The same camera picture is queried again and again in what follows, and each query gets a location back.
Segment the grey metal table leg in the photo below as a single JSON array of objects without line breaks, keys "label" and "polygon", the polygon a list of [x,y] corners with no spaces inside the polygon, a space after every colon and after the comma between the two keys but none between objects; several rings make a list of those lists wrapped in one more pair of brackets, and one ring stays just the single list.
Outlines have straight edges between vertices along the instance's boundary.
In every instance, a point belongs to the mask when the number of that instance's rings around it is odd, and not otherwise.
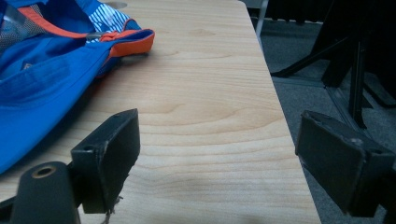
[{"label": "grey metal table leg", "polygon": [[268,2],[269,2],[269,0],[262,0],[261,6],[260,6],[260,13],[259,13],[259,17],[257,20],[256,28],[255,28],[255,33],[256,33],[257,39],[259,41],[259,44],[262,43],[262,39],[261,39],[262,27],[263,27],[266,10],[268,8]]}]

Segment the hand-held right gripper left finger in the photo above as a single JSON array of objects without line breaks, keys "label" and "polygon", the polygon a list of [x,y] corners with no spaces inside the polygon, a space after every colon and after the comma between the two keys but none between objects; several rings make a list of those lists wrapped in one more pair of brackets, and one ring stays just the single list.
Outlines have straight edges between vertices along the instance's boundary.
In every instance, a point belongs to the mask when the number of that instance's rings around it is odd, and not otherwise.
[{"label": "hand-held right gripper left finger", "polygon": [[77,204],[87,214],[111,211],[140,153],[138,111],[109,117],[71,150]]}]

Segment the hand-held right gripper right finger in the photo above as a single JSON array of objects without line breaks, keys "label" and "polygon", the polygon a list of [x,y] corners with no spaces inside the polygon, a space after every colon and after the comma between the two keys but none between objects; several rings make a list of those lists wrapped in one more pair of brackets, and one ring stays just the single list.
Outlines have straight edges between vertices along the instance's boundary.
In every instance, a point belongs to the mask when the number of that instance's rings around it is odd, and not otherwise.
[{"label": "hand-held right gripper right finger", "polygon": [[340,210],[396,217],[396,153],[327,115],[305,111],[295,148],[303,166]]}]

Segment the black metal stand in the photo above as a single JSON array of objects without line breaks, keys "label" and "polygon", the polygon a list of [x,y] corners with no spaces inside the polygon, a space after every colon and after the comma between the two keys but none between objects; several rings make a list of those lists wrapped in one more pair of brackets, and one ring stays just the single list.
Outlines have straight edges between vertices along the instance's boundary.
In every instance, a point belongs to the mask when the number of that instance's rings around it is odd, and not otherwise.
[{"label": "black metal stand", "polygon": [[347,113],[364,129],[365,73],[394,86],[396,96],[396,0],[332,0],[311,53],[271,75],[290,77],[319,60],[329,62],[321,78],[327,87],[351,75]]}]

